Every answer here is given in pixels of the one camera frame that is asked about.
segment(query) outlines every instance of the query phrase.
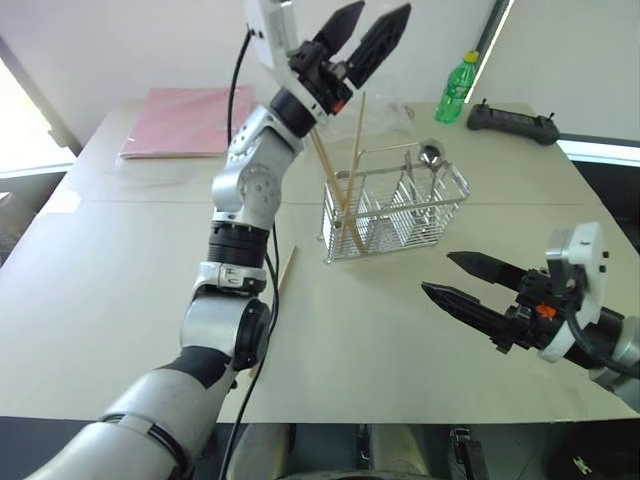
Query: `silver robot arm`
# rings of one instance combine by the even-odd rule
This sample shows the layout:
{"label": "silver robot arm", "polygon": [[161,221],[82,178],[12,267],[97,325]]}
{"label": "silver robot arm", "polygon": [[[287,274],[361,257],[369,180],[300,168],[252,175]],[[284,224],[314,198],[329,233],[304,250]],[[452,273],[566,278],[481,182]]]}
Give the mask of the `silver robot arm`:
{"label": "silver robot arm", "polygon": [[302,138],[351,98],[345,80],[359,88],[396,47],[411,10],[407,4],[380,17],[349,60],[334,63],[364,2],[335,12],[291,52],[291,36],[282,37],[295,31],[291,2],[245,3],[258,56],[283,87],[237,133],[213,181],[209,252],[181,327],[180,355],[140,378],[31,480],[190,477],[238,372],[266,352],[271,314],[258,295],[285,172]]}

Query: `robotic arm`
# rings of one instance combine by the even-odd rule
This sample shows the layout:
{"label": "robotic arm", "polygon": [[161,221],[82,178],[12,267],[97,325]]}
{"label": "robotic arm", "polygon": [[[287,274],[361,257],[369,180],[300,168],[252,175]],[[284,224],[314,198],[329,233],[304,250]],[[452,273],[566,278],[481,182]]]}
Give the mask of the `robotic arm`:
{"label": "robotic arm", "polygon": [[241,370],[264,357],[270,312],[258,299],[280,184],[302,138],[351,97],[397,46],[407,4],[380,17],[344,62],[331,57],[351,36],[364,2],[348,5],[299,47],[291,2],[246,0],[258,56],[283,86],[235,136],[215,177],[207,260],[180,332],[177,359],[147,373],[30,478],[183,479],[216,425]]}
{"label": "robotic arm", "polygon": [[453,287],[423,283],[440,308],[490,337],[502,353],[516,344],[538,349],[548,362],[566,358],[640,412],[640,317],[624,318],[602,306],[609,252],[600,225],[556,231],[544,271],[525,271],[478,252],[448,256],[470,275],[518,295],[502,315]]}

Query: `pink folder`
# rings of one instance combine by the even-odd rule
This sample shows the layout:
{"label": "pink folder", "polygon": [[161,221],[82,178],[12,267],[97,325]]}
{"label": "pink folder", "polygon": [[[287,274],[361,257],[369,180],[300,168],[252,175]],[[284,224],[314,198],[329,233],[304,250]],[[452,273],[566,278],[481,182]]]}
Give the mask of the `pink folder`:
{"label": "pink folder", "polygon": [[[251,86],[236,88],[233,134],[253,107]],[[212,157],[227,150],[228,88],[152,88],[120,157]]]}

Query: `metal utensil holder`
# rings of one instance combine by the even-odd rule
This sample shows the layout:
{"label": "metal utensil holder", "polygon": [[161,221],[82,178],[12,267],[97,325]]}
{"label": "metal utensil holder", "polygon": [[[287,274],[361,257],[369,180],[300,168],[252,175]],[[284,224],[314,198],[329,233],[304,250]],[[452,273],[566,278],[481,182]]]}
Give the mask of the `metal utensil holder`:
{"label": "metal utensil holder", "polygon": [[[325,185],[320,239],[327,247],[327,263],[438,242],[460,203],[469,197],[469,184],[444,158],[438,165],[413,161],[423,146],[409,143],[361,151],[360,166],[381,153],[385,164],[392,159],[404,162],[357,172],[348,215]],[[346,198],[349,172],[336,176]],[[354,240],[356,233],[359,242]]]}

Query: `beige tabletop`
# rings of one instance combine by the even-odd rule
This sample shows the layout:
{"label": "beige tabletop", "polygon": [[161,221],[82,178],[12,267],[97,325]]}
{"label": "beige tabletop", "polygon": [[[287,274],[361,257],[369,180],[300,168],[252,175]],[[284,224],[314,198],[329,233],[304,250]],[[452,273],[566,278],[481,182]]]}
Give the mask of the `beige tabletop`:
{"label": "beige tabletop", "polygon": [[[95,418],[179,350],[180,322],[206,251],[210,177],[223,160],[118,161],[138,108],[128,103],[107,117],[0,270],[0,351],[10,359],[0,362],[2,416]],[[416,108],[415,138],[444,143],[472,191],[435,247],[323,263],[317,159],[307,152],[289,172],[278,214],[281,256],[294,244],[299,252],[245,420],[635,416],[569,362],[548,364],[518,347],[498,353],[419,288],[425,280],[451,284],[504,310],[513,292],[465,274],[445,257],[448,251],[478,250],[524,268],[540,266],[554,228],[598,221],[611,251],[606,305],[640,311],[638,255],[557,147],[441,127],[428,121],[431,108]],[[343,143],[331,147],[336,163],[348,150]],[[563,188],[543,181],[543,169]],[[491,172],[503,172],[501,181]],[[239,383],[221,421],[235,418],[246,374]]]}

